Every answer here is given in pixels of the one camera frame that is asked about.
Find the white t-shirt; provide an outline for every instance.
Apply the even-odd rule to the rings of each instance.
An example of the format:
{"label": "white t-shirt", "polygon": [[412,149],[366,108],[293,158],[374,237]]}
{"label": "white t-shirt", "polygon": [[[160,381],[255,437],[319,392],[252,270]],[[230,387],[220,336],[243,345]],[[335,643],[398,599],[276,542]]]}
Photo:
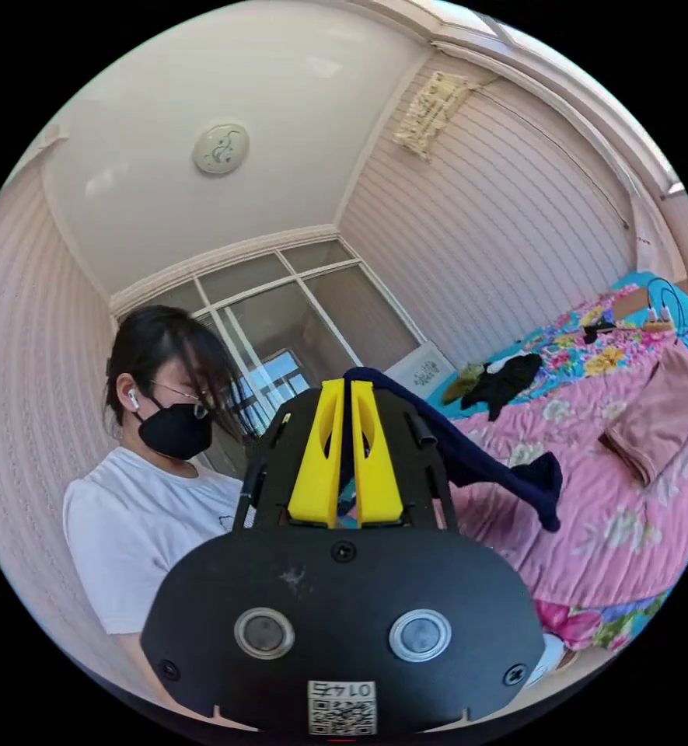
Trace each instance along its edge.
{"label": "white t-shirt", "polygon": [[141,632],[168,571],[232,529],[241,482],[197,470],[193,479],[174,476],[119,447],[66,490],[66,541],[108,634]]}

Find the ear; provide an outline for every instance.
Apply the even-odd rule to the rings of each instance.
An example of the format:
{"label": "ear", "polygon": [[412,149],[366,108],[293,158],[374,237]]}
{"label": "ear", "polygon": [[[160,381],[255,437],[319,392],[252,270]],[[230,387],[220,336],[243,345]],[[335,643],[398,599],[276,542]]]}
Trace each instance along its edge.
{"label": "ear", "polygon": [[116,394],[118,396],[118,401],[120,402],[121,406],[127,412],[136,411],[134,407],[134,403],[128,398],[128,393],[132,389],[134,390],[135,393],[138,394],[139,389],[136,386],[134,377],[131,375],[131,373],[121,373],[116,379]]}

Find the pink floral bedspread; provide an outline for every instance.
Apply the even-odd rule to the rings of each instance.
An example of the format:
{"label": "pink floral bedspread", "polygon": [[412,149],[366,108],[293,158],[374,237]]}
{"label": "pink floral bedspread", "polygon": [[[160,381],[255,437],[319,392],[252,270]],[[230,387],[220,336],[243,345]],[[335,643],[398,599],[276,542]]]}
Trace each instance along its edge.
{"label": "pink floral bedspread", "polygon": [[486,413],[455,422],[509,466],[545,451],[558,458],[564,475],[558,533],[543,531],[528,504],[495,484],[453,487],[452,497],[461,532],[506,558],[542,615],[564,613],[560,625],[574,621],[567,619],[574,610],[652,599],[674,585],[688,562],[688,441],[649,488],[599,443],[606,423],[646,385],[662,348],[627,368],[507,406],[494,423]]}

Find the round ceiling lamp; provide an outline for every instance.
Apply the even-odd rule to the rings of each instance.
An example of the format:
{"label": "round ceiling lamp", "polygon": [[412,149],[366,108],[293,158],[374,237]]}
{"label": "round ceiling lamp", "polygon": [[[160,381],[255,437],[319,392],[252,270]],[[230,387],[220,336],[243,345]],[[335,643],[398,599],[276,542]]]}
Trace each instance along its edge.
{"label": "round ceiling lamp", "polygon": [[219,124],[196,140],[194,163],[207,173],[229,173],[245,159],[248,144],[248,133],[241,124]]}

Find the screw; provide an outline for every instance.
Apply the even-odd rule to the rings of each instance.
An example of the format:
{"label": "screw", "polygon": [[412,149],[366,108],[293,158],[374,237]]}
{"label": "screw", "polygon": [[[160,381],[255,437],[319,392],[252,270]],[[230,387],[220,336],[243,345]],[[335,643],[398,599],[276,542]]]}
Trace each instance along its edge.
{"label": "screw", "polygon": [[522,663],[512,666],[505,674],[505,686],[515,686],[525,678],[528,667]]}
{"label": "screw", "polygon": [[351,542],[336,542],[330,554],[337,562],[351,562],[357,556],[357,548]]}
{"label": "screw", "polygon": [[180,678],[178,667],[171,661],[160,661],[159,667],[162,670],[162,675],[169,682],[176,682]]}

